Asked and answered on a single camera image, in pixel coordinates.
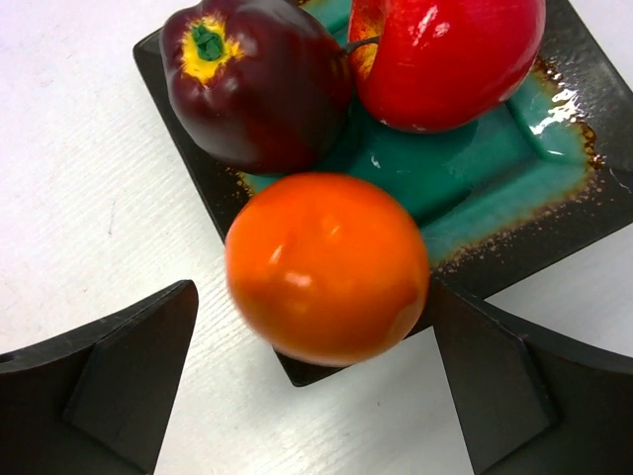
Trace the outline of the dark purple fake fruit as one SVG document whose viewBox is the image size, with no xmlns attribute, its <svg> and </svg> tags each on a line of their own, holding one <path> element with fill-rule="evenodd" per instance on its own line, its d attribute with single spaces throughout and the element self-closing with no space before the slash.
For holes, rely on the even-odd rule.
<svg viewBox="0 0 633 475">
<path fill-rule="evenodd" d="M 194 143 L 249 174 L 315 166 L 353 97 L 346 55 L 290 1 L 202 1 L 160 32 L 169 102 Z"/>
</svg>

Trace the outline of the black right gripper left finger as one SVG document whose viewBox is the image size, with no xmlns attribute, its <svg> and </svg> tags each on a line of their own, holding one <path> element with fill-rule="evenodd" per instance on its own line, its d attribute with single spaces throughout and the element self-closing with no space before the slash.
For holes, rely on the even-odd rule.
<svg viewBox="0 0 633 475">
<path fill-rule="evenodd" d="M 198 305 L 182 280 L 2 354 L 2 473 L 153 473 Z"/>
</svg>

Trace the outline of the red fake apple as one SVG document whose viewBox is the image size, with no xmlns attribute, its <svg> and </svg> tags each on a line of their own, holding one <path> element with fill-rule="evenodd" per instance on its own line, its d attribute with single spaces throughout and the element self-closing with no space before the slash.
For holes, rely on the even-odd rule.
<svg viewBox="0 0 633 475">
<path fill-rule="evenodd" d="M 519 88 L 545 20 L 543 1 L 355 1 L 348 39 L 357 94 L 399 131 L 461 127 Z"/>
</svg>

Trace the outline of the orange fake fruit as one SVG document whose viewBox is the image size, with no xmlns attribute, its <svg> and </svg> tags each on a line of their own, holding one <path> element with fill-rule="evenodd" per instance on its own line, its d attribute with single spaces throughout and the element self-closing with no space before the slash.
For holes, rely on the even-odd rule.
<svg viewBox="0 0 633 475">
<path fill-rule="evenodd" d="M 398 344 L 426 303 L 416 223 L 377 186 L 336 173 L 276 181 L 226 236 L 226 281 L 243 320 L 278 351 L 346 366 Z"/>
</svg>

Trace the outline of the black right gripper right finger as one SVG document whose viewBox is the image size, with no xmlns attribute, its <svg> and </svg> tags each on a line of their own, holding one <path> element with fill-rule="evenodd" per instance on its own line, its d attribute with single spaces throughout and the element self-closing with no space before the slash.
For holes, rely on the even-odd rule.
<svg viewBox="0 0 633 475">
<path fill-rule="evenodd" d="M 429 318 L 475 473 L 631 473 L 630 357 L 439 280 Z"/>
</svg>

